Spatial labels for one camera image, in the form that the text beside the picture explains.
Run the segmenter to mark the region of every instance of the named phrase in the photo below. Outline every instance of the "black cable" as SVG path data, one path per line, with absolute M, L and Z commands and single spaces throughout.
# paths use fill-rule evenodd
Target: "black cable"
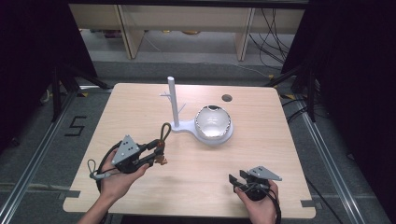
M 257 48 L 259 49 L 259 57 L 260 57 L 260 61 L 262 62 L 262 64 L 264 64 L 264 66 L 266 66 L 266 67 L 269 67 L 269 68 L 272 68 L 272 69 L 275 69 L 275 70 L 281 70 L 280 68 L 277 68 L 277 67 L 273 67 L 273 66 L 270 66 L 270 65 L 268 65 L 268 64 L 266 64 L 263 60 L 262 60 L 262 49 L 261 49 L 261 47 L 259 46 L 259 44 L 253 39 L 253 37 L 251 36 L 251 35 L 249 35 L 250 36 L 250 38 L 253 40 L 253 42 L 256 44 L 256 46 L 257 46 Z
M 276 14 L 276 9 L 273 8 L 273 16 L 274 16 L 274 17 L 275 17 L 275 14 Z M 276 39 L 279 40 L 279 43 L 280 43 L 281 45 L 283 45 L 283 47 L 285 47 L 286 49 L 290 49 L 290 48 L 289 48 L 288 46 L 286 46 L 286 45 L 279 39 L 279 37 L 277 36 L 276 22 L 274 23 L 274 28 L 275 28 L 275 36 L 276 36 Z
M 114 146 L 106 153 L 106 155 L 103 157 L 102 161 L 100 162 L 100 165 L 99 165 L 99 167 L 98 167 L 98 172 L 97 172 L 97 174 L 102 174 L 102 173 L 104 173 L 104 172 L 102 172 L 102 168 L 103 168 L 103 165 L 105 164 L 105 161 L 106 161 L 107 157 L 110 155 L 111 152 L 114 151 L 114 149 L 116 149 L 117 147 L 120 147 L 120 144 L 121 144 L 121 143 L 122 143 L 122 141 L 119 141 L 116 145 L 114 145 Z M 101 189 L 102 189 L 101 183 L 102 183 L 101 180 L 96 180 L 96 187 L 98 188 L 99 192 L 100 192 Z M 102 217 L 102 219 L 101 219 L 101 221 L 100 221 L 99 223 L 100 223 L 100 224 L 106 223 L 107 216 L 108 216 L 108 211 L 106 211 L 105 215 Z
M 168 131 L 166 132 L 165 135 L 163 135 L 164 134 L 163 131 L 164 131 L 165 127 L 168 127 Z M 160 139 L 165 141 L 171 131 L 172 131 L 172 125 L 168 122 L 165 122 L 163 124 L 163 126 L 161 127 L 161 138 Z
M 253 41 L 253 43 L 256 45 L 256 47 L 260 50 L 263 51 L 264 53 L 266 53 L 268 56 L 270 56 L 271 58 L 277 60 L 279 63 L 283 63 L 284 61 L 279 59 L 278 57 L 276 57 L 273 53 L 271 53 L 270 51 L 268 51 L 267 49 L 264 49 L 262 47 L 263 43 L 261 45 L 259 45 L 256 40 L 253 38 L 253 36 L 251 34 L 249 34 L 251 40 Z
M 249 184 L 246 184 L 245 186 L 247 187 L 247 189 L 246 190 L 243 190 L 245 193 L 246 192 L 248 192 L 248 191 L 250 191 L 251 189 L 255 189 L 257 186 L 259 186 L 260 184 L 258 184 L 258 183 L 249 183 Z M 265 193 L 265 195 L 267 196 L 267 197 L 269 197 L 270 199 L 271 199 L 271 201 L 273 202 L 273 204 L 274 204 L 274 207 L 275 207 L 275 210 L 276 210 L 276 224 L 280 224 L 280 221 L 281 221 L 281 219 L 282 219 L 282 211 L 280 210 L 280 205 L 279 205 L 279 201 L 278 201 L 278 199 L 277 199 L 277 197 L 276 197 L 276 194 L 274 193 L 274 191 L 273 190 L 271 190 L 271 189 L 268 189 L 269 191 L 271 191 L 273 194 L 274 194 L 274 196 L 272 196 L 269 192 L 267 192 L 265 189 L 263 189 L 263 188 L 258 188 L 258 190 L 260 190 L 260 191 L 262 191 L 263 193 Z
M 282 106 L 285 106 L 285 105 L 288 105 L 290 103 L 297 102 L 297 101 L 304 101 L 304 99 L 290 100 L 290 101 L 286 102 L 285 104 L 283 104 Z
M 277 49 L 277 50 L 279 50 L 277 47 L 274 47 L 274 46 L 270 45 L 268 42 L 266 42 L 267 36 L 266 36 L 265 39 L 264 39 L 264 38 L 262 38 L 262 34 L 259 34 L 259 37 L 262 39 L 263 42 L 265 42 L 265 44 L 266 44 L 268 47 L 270 47 L 271 49 Z
M 318 191 L 318 189 L 312 184 L 312 182 L 308 179 L 308 177 L 306 177 L 306 175 L 304 176 L 306 182 L 308 182 L 308 184 L 312 187 L 312 189 L 314 189 L 314 191 L 318 194 L 318 196 L 320 197 L 320 199 L 327 205 L 327 207 L 330 209 L 330 211 L 332 212 L 332 214 L 335 216 L 335 218 L 337 218 L 337 220 L 342 224 L 343 221 L 341 220 L 341 218 L 339 216 L 337 216 L 337 214 L 335 213 L 335 211 L 332 209 L 332 207 L 327 203 L 327 201 L 323 198 L 323 196 L 320 194 L 320 192 Z
M 267 23 L 267 26 L 268 26 L 268 31 L 269 31 L 268 34 L 271 33 L 271 35 L 273 36 L 273 38 L 274 38 L 274 40 L 275 40 L 275 42 L 277 43 L 277 46 L 278 46 L 277 49 L 279 50 L 280 54 L 282 55 L 283 60 L 285 60 L 286 56 L 284 54 L 283 49 L 280 47 L 279 43 L 281 43 L 281 41 L 280 41 L 279 37 L 277 36 L 277 32 L 276 32 L 276 20 L 275 20 L 276 12 L 275 12 L 275 9 L 273 8 L 273 20 L 271 22 L 271 25 L 270 25 L 269 21 L 267 20 L 263 9 L 262 9 L 262 15 L 264 16 L 265 22 Z
M 114 168 L 111 168 L 111 169 L 105 170 L 105 171 L 103 171 L 103 172 L 102 172 L 102 174 L 104 174 L 104 173 L 106 173 L 106 172 L 109 172 L 109 171 L 112 171 L 112 170 L 115 170 L 115 169 L 117 169 L 117 168 L 115 168 L 115 167 L 114 167 Z
M 307 106 L 299 109 L 298 111 L 296 111 L 294 114 L 292 114 L 291 116 L 289 116 L 287 118 L 288 123 L 292 122 L 294 119 L 296 119 L 298 116 L 302 115 L 304 112 L 306 112 Z

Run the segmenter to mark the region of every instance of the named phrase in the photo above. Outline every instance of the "wooden table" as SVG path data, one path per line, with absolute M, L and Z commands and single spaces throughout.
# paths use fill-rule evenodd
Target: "wooden table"
M 210 147 L 190 133 L 171 133 L 165 147 L 168 164 L 149 168 L 110 213 L 247 217 L 228 174 L 239 177 L 239 170 L 263 165 L 283 178 L 276 182 L 282 217 L 315 216 L 314 207 L 302 206 L 312 199 L 275 89 L 176 84 L 176 91 L 179 107 L 185 104 L 180 120 L 193 119 L 205 105 L 218 105 L 231 116 L 233 136 Z M 160 96 L 165 92 L 169 89 L 163 84 L 116 85 L 71 186 L 79 197 L 66 198 L 65 211 L 86 212 L 99 195 L 89 178 L 89 159 L 99 163 L 125 134 L 138 144 L 160 137 L 163 123 L 173 120 L 170 101 Z M 222 100 L 224 94 L 233 97 L 231 102 Z

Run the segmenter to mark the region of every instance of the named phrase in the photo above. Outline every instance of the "cable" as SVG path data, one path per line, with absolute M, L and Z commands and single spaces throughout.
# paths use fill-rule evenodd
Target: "cable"
M 145 35 L 143 35 L 143 38 L 144 38 L 145 40 L 147 40 L 148 43 L 149 43 L 153 48 L 155 48 L 156 50 L 158 50 L 158 51 L 161 53 L 162 57 L 163 57 L 166 61 L 171 62 L 171 63 L 189 63 L 189 62 L 183 62 L 183 61 L 176 61 L 176 60 L 167 59 L 166 57 L 163 56 L 163 51 L 162 51 L 161 49 L 157 48 L 157 47 L 156 47 Z M 206 62 L 191 63 L 191 64 L 201 64 L 201 63 L 203 63 L 203 64 L 218 64 L 218 63 L 206 63 Z M 255 69 L 252 69 L 252 68 L 246 68 L 246 67 L 244 67 L 244 66 L 242 66 L 242 65 L 239 65 L 239 64 L 234 64 L 234 63 L 223 63 L 223 64 L 233 65 L 233 66 L 236 66 L 236 67 L 239 67 L 239 68 L 248 70 L 248 71 L 252 71 L 252 72 L 258 73 L 258 74 L 262 75 L 263 77 L 268 77 L 268 78 L 269 78 L 269 76 L 267 76 L 267 75 L 261 73 L 261 72 L 258 71 L 258 70 L 255 70 Z M 276 67 L 271 67 L 271 66 L 268 66 L 268 67 L 273 68 L 273 69 L 276 69 L 276 70 L 280 70 L 279 68 L 276 68 Z
M 298 116 L 302 115 L 304 112 L 306 112 L 307 106 L 299 109 L 297 112 L 292 114 L 287 118 L 288 123 L 291 123 L 294 119 L 296 119 Z
M 290 103 L 297 102 L 297 101 L 304 101 L 304 99 L 290 100 L 290 101 L 286 102 L 285 104 L 283 104 L 282 106 L 285 106 L 285 105 L 288 105 Z
M 264 66 L 269 67 L 269 68 L 276 69 L 276 70 L 278 70 L 278 71 L 281 70 L 280 68 L 276 68 L 276 67 L 270 66 L 270 65 L 266 64 L 265 62 L 263 62 L 263 61 L 262 61 L 262 51 L 261 51 L 261 50 L 260 50 L 260 53 L 259 53 L 259 57 L 260 57 L 260 61 L 262 62 L 262 64 L 264 64 Z
M 274 196 L 272 196 L 269 192 L 267 192 L 265 189 L 260 187 L 260 184 L 258 184 L 258 183 L 248 183 L 248 184 L 245 184 L 245 187 L 248 187 L 248 188 L 246 190 L 243 190 L 244 193 L 250 191 L 251 189 L 255 189 L 256 188 L 256 189 L 262 191 L 263 193 L 265 193 L 265 195 L 268 198 L 271 199 L 271 201 L 274 204 L 275 210 L 276 210 L 276 224 L 280 224 L 280 221 L 281 221 L 281 218 L 282 218 L 282 211 L 280 210 L 279 202 L 278 202 L 278 199 L 277 199 L 276 194 L 274 193 L 274 191 L 271 190 L 271 189 L 268 189 L 269 191 L 271 191 L 274 194 Z
M 268 26 L 268 31 L 269 32 L 267 34 L 267 37 L 268 37 L 269 34 L 271 34 L 273 36 L 273 38 L 274 38 L 274 40 L 275 40 L 275 42 L 277 43 L 277 46 L 278 46 L 277 49 L 279 50 L 280 54 L 282 55 L 283 60 L 285 60 L 286 59 L 285 51 L 282 49 L 280 44 L 282 44 L 285 47 L 286 47 L 286 45 L 283 44 L 282 41 L 280 41 L 279 37 L 277 36 L 277 31 L 276 31 L 276 20 L 275 20 L 275 18 L 276 18 L 276 10 L 273 8 L 273 20 L 271 22 L 271 25 L 270 25 L 269 21 L 267 20 L 263 9 L 262 9 L 262 15 L 264 16 L 265 22 L 267 23 L 267 26 Z
M 332 209 L 332 207 L 327 203 L 327 201 L 323 198 L 323 196 L 320 194 L 320 192 L 318 191 L 318 189 L 312 184 L 312 182 L 308 179 L 308 177 L 306 177 L 305 175 L 305 180 L 306 182 L 308 182 L 308 184 L 312 187 L 312 189 L 314 189 L 314 191 L 318 194 L 318 196 L 320 197 L 320 199 L 327 205 L 327 207 L 330 209 L 330 211 L 332 212 L 332 214 L 335 216 L 335 218 L 337 218 L 337 220 L 342 224 L 343 221 L 341 220 L 341 218 L 339 216 L 337 216 L 337 214 L 335 213 L 335 211 Z
M 263 45 L 264 43 L 262 43 L 262 44 L 260 45 L 260 44 L 258 44 L 258 43 L 256 42 L 256 40 L 253 38 L 253 36 L 252 36 L 251 34 L 249 34 L 249 36 L 250 36 L 250 39 L 253 41 L 253 43 L 256 45 L 256 47 L 257 47 L 260 51 L 263 51 L 264 53 L 266 53 L 268 56 L 270 56 L 271 58 L 275 59 L 275 60 L 278 61 L 279 63 L 283 63 L 283 62 L 284 62 L 282 59 L 279 59 L 278 57 L 276 57 L 275 54 L 271 53 L 271 52 L 268 51 L 267 49 L 264 49 L 264 48 L 262 47 L 262 45 Z
M 168 127 L 168 131 L 166 132 L 165 135 L 163 135 L 163 134 L 164 134 L 165 127 Z M 171 124 L 168 123 L 168 122 L 165 122 L 165 123 L 163 124 L 163 126 L 161 127 L 161 138 L 160 138 L 160 139 L 163 140 L 163 141 L 165 141 L 166 138 L 168 137 L 168 135 L 169 135 L 169 133 L 170 133 L 171 131 L 172 131 L 172 126 L 171 126 Z
M 268 42 L 266 42 L 266 39 L 267 39 L 268 35 L 269 35 L 269 34 L 267 34 L 267 36 L 266 36 L 265 38 L 262 38 L 262 34 L 259 34 L 259 37 L 262 39 L 262 41 L 265 41 L 265 44 L 266 44 L 268 47 L 270 47 L 270 48 L 272 48 L 272 49 L 277 49 L 277 50 L 279 50 L 277 47 L 274 47 L 274 46 L 270 45 Z

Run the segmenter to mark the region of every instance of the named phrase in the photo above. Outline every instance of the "floor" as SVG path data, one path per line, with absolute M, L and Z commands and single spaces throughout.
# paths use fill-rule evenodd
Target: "floor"
M 148 69 L 154 63 L 163 63 L 164 67 L 168 64 L 180 64 L 189 66 L 191 69 L 198 65 L 221 64 L 249 71 L 267 80 L 271 76 L 268 71 L 277 71 L 274 72 L 276 75 L 281 67 L 279 60 L 261 53 L 252 41 L 255 39 L 261 43 L 265 35 L 252 34 L 252 39 L 247 45 L 245 60 L 242 62 L 238 62 L 236 58 L 233 34 L 201 32 L 197 35 L 186 35 L 179 31 L 169 33 L 147 31 L 137 57 L 133 60 L 126 57 L 120 38 L 104 38 L 101 32 L 93 33 L 90 30 L 82 30 L 81 35 L 96 69 L 103 66 L 104 70 L 110 71 L 98 71 L 100 74 L 113 72 L 108 66 L 103 65 L 107 63 L 123 63 L 123 66 L 128 64 L 140 66 L 141 69 L 143 67 Z M 280 35 L 279 38 L 284 45 L 290 46 L 293 35 Z M 267 40 L 270 45 L 277 45 L 272 36 L 269 36 Z M 268 46 L 266 48 L 282 61 L 279 49 Z M 127 76 L 129 71 L 122 72 Z M 277 86 L 282 103 L 291 101 L 289 98 L 290 82 L 292 78 Z M 14 187 L 18 186 L 21 176 L 29 172 L 33 173 L 32 177 L 27 180 L 29 187 L 23 197 L 16 202 L 18 206 L 10 211 L 7 217 L 9 220 L 4 223 L 42 223 L 45 221 L 73 223 L 78 220 L 81 214 L 66 214 L 63 211 L 63 199 L 79 167 L 80 158 L 90 142 L 108 95 L 105 92 L 91 94 L 89 102 L 84 97 L 78 97 L 68 107 L 64 121 L 59 124 L 59 127 L 53 127 L 54 124 L 50 122 L 51 104 L 50 101 L 45 102 L 46 96 L 43 96 L 43 106 L 37 109 L 30 122 L 26 124 L 26 129 L 21 133 L 21 139 L 23 139 L 21 144 L 18 147 L 10 146 L 0 155 L 0 164 L 2 164 L 0 175 L 3 176 L 0 181 L 1 204 L 9 200 L 9 195 L 12 190 L 15 190 Z M 99 109 L 91 111 L 89 107 Z M 347 156 L 347 148 L 333 127 L 325 108 L 322 105 L 316 107 L 317 122 L 312 123 L 305 113 L 295 114 L 303 107 L 303 101 L 296 101 L 284 105 L 284 110 L 285 116 L 290 119 L 290 131 L 304 173 L 309 182 L 315 183 L 310 185 L 310 190 L 316 202 L 317 217 L 312 220 L 282 220 L 282 222 L 390 223 L 360 173 L 359 167 L 354 164 L 353 158 Z M 48 129 L 56 130 L 57 136 L 65 136 L 71 132 L 69 124 L 74 121 L 73 119 L 77 115 L 88 113 L 87 111 L 90 115 L 84 120 L 86 122 L 84 134 L 86 135 L 83 134 L 74 141 L 69 139 L 65 141 L 56 136 L 49 137 L 49 149 L 43 146 Z M 32 162 L 32 158 L 37 156 L 38 148 L 44 148 L 41 151 L 43 158 L 38 159 L 37 167 L 26 170 L 26 167 L 30 167 L 29 162 Z M 326 203 L 331 205 L 335 210 L 334 213 L 342 221 L 328 209 Z M 121 223 L 122 221 L 121 215 L 114 215 L 108 222 Z

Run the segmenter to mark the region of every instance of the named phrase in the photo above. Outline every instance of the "metal bowl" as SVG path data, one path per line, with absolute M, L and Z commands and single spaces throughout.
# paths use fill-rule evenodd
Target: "metal bowl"
M 230 130 L 231 118 L 227 111 L 216 105 L 204 106 L 195 117 L 195 129 L 207 140 L 220 139 Z

